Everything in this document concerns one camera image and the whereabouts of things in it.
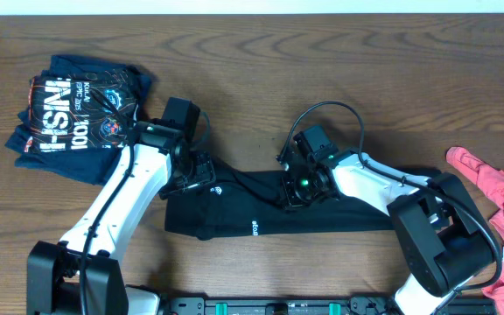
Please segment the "black t-shirt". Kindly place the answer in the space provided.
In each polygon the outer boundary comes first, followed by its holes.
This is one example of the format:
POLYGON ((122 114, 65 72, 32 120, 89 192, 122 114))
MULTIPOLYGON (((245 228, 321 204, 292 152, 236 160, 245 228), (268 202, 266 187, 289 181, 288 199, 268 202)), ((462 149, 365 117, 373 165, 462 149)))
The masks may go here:
POLYGON ((390 218, 356 198, 283 209, 282 171, 238 171, 213 161, 216 181, 168 198, 164 230, 208 241, 220 237, 391 230, 390 218))

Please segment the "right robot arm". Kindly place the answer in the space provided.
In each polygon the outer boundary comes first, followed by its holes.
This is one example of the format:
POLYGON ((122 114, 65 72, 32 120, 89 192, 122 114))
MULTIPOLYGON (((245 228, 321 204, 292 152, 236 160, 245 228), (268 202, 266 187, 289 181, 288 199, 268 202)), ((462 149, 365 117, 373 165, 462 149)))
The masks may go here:
POLYGON ((384 214, 402 248, 410 275, 388 303, 388 314, 439 314, 490 264, 500 245, 458 177, 414 175, 375 162, 359 150, 332 145, 276 158, 289 181, 289 207, 348 197, 384 214))

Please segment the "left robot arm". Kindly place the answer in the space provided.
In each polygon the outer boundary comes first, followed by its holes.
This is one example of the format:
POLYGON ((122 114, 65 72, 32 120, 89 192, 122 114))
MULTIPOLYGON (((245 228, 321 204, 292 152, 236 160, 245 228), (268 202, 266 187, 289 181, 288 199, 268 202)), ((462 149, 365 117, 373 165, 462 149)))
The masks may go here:
POLYGON ((149 204, 199 184, 196 125, 156 120, 129 131, 129 145, 91 207, 57 243, 27 258, 29 314, 160 314, 159 294, 125 284, 121 264, 149 204))

